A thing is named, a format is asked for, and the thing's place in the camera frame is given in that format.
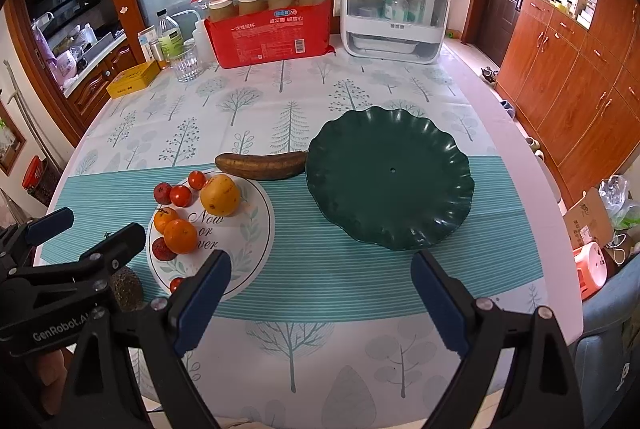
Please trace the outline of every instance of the transparent storage container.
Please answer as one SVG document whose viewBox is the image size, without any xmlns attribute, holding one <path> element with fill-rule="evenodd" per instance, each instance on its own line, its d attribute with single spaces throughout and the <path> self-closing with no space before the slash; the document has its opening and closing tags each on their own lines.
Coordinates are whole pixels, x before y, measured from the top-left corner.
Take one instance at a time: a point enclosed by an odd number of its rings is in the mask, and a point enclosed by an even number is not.
<svg viewBox="0 0 640 429">
<path fill-rule="evenodd" d="M 347 51 L 360 57 L 428 64 L 440 52 L 451 0 L 341 0 Z"/>
</svg>

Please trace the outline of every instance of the red package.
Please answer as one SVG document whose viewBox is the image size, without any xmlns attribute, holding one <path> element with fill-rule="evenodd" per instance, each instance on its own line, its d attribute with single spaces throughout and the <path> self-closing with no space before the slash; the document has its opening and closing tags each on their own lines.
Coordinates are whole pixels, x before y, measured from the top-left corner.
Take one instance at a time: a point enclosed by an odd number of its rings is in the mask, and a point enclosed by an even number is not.
<svg viewBox="0 0 640 429">
<path fill-rule="evenodd" d="M 205 20 L 209 39 L 223 68 L 262 62 L 321 56 L 329 46 L 332 3 L 322 0 L 304 6 L 290 0 L 285 8 L 265 9 L 212 22 Z"/>
</svg>

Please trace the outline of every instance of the brown banana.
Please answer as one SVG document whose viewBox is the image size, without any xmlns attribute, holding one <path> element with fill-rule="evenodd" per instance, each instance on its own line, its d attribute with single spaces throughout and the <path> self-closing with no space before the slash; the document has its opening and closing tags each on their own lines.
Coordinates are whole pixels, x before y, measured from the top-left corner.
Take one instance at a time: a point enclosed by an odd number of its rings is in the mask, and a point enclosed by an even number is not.
<svg viewBox="0 0 640 429">
<path fill-rule="evenodd" d="M 248 180 L 284 180 L 304 172 L 306 151 L 264 156 L 223 153 L 215 162 L 225 173 Z"/>
</svg>

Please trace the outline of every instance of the screw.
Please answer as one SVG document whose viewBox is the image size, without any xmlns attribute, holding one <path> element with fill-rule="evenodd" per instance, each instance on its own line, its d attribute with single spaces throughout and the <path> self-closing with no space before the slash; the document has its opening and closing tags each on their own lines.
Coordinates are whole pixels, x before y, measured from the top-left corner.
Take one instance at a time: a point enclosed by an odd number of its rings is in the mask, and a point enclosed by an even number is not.
<svg viewBox="0 0 640 429">
<path fill-rule="evenodd" d="M 164 310 L 168 304 L 166 297 L 156 297 L 155 299 L 151 299 L 151 308 L 156 312 L 160 310 Z"/>
<path fill-rule="evenodd" d="M 549 320 L 554 316 L 554 313 L 551 311 L 551 308 L 547 308 L 546 306 L 540 306 L 538 308 L 538 315 L 543 319 Z"/>
<path fill-rule="evenodd" d="M 98 279 L 98 281 L 94 283 L 94 290 L 97 292 L 101 292 L 105 288 L 107 288 L 107 279 Z"/>
<path fill-rule="evenodd" d="M 488 312 L 491 308 L 494 307 L 494 302 L 487 297 L 481 297 L 479 299 L 476 299 L 476 306 L 481 310 Z"/>
<path fill-rule="evenodd" d="M 91 316 L 96 320 L 100 319 L 101 317 L 104 317 L 105 311 L 106 310 L 102 306 L 97 306 L 91 310 Z"/>
</svg>

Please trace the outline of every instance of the yellow box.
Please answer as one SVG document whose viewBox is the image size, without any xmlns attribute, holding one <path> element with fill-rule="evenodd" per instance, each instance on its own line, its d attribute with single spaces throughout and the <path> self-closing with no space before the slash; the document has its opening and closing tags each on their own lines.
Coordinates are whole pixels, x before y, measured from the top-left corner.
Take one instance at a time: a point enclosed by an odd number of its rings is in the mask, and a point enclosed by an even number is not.
<svg viewBox="0 0 640 429">
<path fill-rule="evenodd" d="M 150 60 L 119 73 L 107 86 L 111 98 L 118 98 L 134 91 L 145 89 L 160 73 L 160 66 L 156 60 Z"/>
</svg>

